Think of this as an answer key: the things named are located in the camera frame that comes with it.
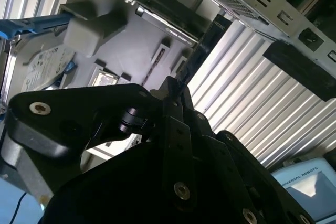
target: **cable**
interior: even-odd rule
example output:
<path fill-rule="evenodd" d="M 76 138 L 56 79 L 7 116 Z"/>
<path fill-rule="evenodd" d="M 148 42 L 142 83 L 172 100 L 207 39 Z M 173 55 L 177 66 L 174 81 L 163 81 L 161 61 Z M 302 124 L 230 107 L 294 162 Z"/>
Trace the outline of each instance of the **cable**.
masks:
<path fill-rule="evenodd" d="M 17 215 L 17 212 L 19 211 L 19 208 L 20 208 L 20 204 L 21 204 L 21 201 L 23 200 L 23 198 L 26 196 L 27 193 L 24 193 L 22 194 L 21 198 L 19 199 L 18 203 L 17 203 L 17 206 L 16 206 L 16 209 L 15 209 L 15 212 L 13 214 L 13 217 L 12 217 L 12 220 L 10 221 L 9 224 L 13 224 L 14 223 L 14 220 L 15 220 L 15 217 Z"/>

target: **hard drive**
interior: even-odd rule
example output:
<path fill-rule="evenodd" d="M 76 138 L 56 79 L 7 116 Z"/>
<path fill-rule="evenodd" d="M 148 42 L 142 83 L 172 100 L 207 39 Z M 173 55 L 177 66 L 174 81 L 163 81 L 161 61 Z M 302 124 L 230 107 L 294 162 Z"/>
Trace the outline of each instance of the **hard drive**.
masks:
<path fill-rule="evenodd" d="M 62 75 L 75 52 L 63 45 L 65 29 L 59 31 L 22 35 L 10 42 L 1 89 L 4 104 L 20 92 L 46 88 Z"/>

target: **metal panel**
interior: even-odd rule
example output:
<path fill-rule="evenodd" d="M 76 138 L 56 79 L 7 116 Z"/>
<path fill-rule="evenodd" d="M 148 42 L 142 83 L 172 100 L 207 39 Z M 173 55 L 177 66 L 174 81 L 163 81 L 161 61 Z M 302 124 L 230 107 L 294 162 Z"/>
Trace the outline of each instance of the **metal panel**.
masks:
<path fill-rule="evenodd" d="M 336 64 L 328 54 L 335 51 L 336 44 L 302 16 L 286 0 L 215 0 L 232 13 L 241 9 L 243 15 L 236 15 L 269 40 L 283 40 L 294 45 L 303 55 L 336 77 Z M 310 29 L 324 42 L 315 50 L 306 46 L 301 33 Z"/>
<path fill-rule="evenodd" d="M 109 13 L 120 0 L 68 0 L 72 2 L 93 2 L 99 15 Z M 106 68 L 121 76 L 127 73 L 132 83 L 142 83 L 149 72 L 152 57 L 162 40 L 170 41 L 170 51 L 166 58 L 156 66 L 145 84 L 148 90 L 158 89 L 166 76 L 171 74 L 171 68 L 182 52 L 189 51 L 183 43 L 172 39 L 146 20 L 135 14 L 136 7 L 126 6 L 125 15 L 128 24 L 125 31 L 102 45 L 92 58 L 77 54 L 74 62 L 78 66 L 70 87 L 86 86 L 93 73 L 93 63 L 99 59 L 106 63 Z"/>
<path fill-rule="evenodd" d="M 195 109 L 266 167 L 335 148 L 336 101 L 321 101 L 264 58 L 269 45 L 235 21 L 189 84 Z"/>
<path fill-rule="evenodd" d="M 220 8 L 211 0 L 203 0 L 196 13 L 209 20 L 214 20 Z"/>

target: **sticker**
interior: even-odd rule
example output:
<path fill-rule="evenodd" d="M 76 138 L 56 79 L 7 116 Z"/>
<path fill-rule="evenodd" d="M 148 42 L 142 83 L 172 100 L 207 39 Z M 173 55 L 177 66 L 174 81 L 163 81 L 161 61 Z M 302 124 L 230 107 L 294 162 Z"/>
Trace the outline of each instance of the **sticker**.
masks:
<path fill-rule="evenodd" d="M 28 66 L 21 92 L 40 90 L 44 84 L 55 80 L 63 73 L 74 54 L 65 45 L 60 45 L 36 55 Z"/>

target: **screw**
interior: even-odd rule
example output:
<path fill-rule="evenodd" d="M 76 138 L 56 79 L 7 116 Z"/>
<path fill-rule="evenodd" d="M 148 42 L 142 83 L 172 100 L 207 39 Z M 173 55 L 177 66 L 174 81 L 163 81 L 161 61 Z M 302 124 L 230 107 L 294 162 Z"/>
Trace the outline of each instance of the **screw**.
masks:
<path fill-rule="evenodd" d="M 147 97 L 147 94 L 146 94 L 145 92 L 143 92 L 143 91 L 140 91 L 140 92 L 139 92 L 139 95 L 141 95 L 141 96 L 143 96 L 143 97 Z"/>
<path fill-rule="evenodd" d="M 49 105 L 43 102 L 33 102 L 29 106 L 30 111 L 37 115 L 48 115 L 51 113 L 51 108 Z"/>
<path fill-rule="evenodd" d="M 304 215 L 300 215 L 300 217 L 305 224 L 310 224 L 309 220 L 307 220 L 307 218 Z"/>
<path fill-rule="evenodd" d="M 257 224 L 258 223 L 256 216 L 253 214 L 253 212 L 251 210 L 244 208 L 243 209 L 243 215 L 244 215 L 244 218 L 247 220 L 247 222 L 249 224 Z"/>
<path fill-rule="evenodd" d="M 198 116 L 198 118 L 199 118 L 199 119 L 201 119 L 201 120 L 204 120 L 204 119 L 205 119 L 205 116 L 204 116 L 204 115 L 202 115 L 202 114 L 200 114 L 200 113 L 199 113 L 199 114 L 197 114 L 197 116 Z"/>
<path fill-rule="evenodd" d="M 232 140 L 233 140 L 233 137 L 232 137 L 231 135 L 229 135 L 229 134 L 226 134 L 225 136 L 226 136 L 226 138 L 227 138 L 227 139 L 229 139 L 230 141 L 232 141 Z"/>
<path fill-rule="evenodd" d="M 182 182 L 177 182 L 174 185 L 174 191 L 176 195 L 182 200 L 190 199 L 190 191 L 189 188 Z"/>

